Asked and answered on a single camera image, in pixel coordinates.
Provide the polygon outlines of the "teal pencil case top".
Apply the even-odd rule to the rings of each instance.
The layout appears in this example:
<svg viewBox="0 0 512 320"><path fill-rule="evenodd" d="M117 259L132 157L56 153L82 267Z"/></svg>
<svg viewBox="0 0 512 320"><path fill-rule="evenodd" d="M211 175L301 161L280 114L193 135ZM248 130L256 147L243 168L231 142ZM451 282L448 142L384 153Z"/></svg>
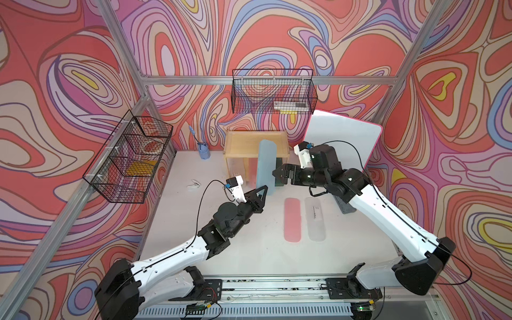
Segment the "teal pencil case top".
<svg viewBox="0 0 512 320"><path fill-rule="evenodd" d="M267 194L275 192L275 170L277 159L277 145L270 140L264 139L259 143L259 154L257 160L257 187L267 186Z"/></svg>

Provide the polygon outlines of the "pink pencil case top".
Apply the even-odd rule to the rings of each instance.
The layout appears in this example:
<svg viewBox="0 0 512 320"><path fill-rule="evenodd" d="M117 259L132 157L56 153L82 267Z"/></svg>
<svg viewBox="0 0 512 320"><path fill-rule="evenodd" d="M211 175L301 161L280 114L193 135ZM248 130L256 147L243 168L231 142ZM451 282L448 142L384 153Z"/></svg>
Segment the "pink pencil case top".
<svg viewBox="0 0 512 320"><path fill-rule="evenodd" d="M286 198L284 203L284 238L290 243L301 241L301 202L296 198Z"/></svg>

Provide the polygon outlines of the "pink pencil case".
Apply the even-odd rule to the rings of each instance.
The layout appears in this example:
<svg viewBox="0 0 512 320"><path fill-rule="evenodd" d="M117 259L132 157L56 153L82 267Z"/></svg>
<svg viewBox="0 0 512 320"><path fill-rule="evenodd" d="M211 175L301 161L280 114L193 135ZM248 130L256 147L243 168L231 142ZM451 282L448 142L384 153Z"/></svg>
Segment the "pink pencil case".
<svg viewBox="0 0 512 320"><path fill-rule="evenodd" d="M301 241L301 202L296 198L286 198L284 203L284 238L290 243Z"/></svg>
<svg viewBox="0 0 512 320"><path fill-rule="evenodd" d="M257 185L257 160L258 158L249 158L249 186L253 189Z"/></svg>

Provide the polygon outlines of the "clear pencil case top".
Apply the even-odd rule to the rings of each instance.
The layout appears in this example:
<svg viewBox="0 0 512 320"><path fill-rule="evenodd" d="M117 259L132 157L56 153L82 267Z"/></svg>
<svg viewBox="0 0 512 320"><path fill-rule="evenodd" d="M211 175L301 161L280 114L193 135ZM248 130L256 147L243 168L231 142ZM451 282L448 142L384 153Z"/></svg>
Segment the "clear pencil case top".
<svg viewBox="0 0 512 320"><path fill-rule="evenodd" d="M305 199L307 231L310 240L322 242L326 239L325 221L320 200L314 197Z"/></svg>

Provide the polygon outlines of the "pink pencil case bottom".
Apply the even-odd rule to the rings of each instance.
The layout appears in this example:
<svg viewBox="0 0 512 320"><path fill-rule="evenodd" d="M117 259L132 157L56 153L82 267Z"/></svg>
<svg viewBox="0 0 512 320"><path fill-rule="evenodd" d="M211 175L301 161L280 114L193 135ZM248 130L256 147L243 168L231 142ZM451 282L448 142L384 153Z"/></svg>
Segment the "pink pencil case bottom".
<svg viewBox="0 0 512 320"><path fill-rule="evenodd" d="M258 158L249 158L249 186L253 189L257 185L257 160Z"/></svg>

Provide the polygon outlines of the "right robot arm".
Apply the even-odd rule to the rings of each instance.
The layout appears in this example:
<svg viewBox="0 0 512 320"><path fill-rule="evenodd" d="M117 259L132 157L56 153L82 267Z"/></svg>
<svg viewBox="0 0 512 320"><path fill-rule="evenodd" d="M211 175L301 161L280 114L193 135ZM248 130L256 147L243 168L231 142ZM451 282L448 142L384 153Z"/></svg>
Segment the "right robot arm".
<svg viewBox="0 0 512 320"><path fill-rule="evenodd" d="M367 265L360 263L350 273L353 288L375 289L401 286L416 295L426 295L449 262L456 248L449 237L438 238L402 213L356 168L345 169L329 144L296 145L299 164L284 163L272 173L283 184L313 189L360 211L400 249L401 256Z"/></svg>

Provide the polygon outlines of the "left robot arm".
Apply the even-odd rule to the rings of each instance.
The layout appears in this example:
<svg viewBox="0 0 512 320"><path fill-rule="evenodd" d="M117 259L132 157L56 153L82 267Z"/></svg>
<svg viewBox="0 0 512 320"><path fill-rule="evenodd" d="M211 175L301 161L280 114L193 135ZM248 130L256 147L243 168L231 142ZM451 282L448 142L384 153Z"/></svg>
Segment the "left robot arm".
<svg viewBox="0 0 512 320"><path fill-rule="evenodd" d="M185 243L146 260L116 261L94 296L97 319L134 319L142 309L163 301L201 295L204 280L196 265L229 247L255 213L262 213L267 186L219 206L207 225Z"/></svg>

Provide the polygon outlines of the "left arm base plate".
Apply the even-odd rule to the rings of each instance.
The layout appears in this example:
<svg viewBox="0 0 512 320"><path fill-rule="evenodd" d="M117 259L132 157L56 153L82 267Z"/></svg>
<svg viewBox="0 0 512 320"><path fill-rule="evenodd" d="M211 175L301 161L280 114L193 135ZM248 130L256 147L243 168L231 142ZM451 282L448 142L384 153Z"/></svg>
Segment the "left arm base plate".
<svg viewBox="0 0 512 320"><path fill-rule="evenodd" d="M170 299L169 301L219 301L222 289L222 279L207 279L204 284L196 285L187 296Z"/></svg>

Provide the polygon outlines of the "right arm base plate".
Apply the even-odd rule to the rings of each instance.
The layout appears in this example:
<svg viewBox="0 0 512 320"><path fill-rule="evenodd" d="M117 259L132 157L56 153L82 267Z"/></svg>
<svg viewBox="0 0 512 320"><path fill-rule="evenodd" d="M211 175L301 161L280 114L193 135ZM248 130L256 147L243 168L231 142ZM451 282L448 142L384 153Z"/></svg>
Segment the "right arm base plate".
<svg viewBox="0 0 512 320"><path fill-rule="evenodd" d="M327 278L323 288L331 300L378 301L383 298L381 289L365 289L356 279Z"/></svg>

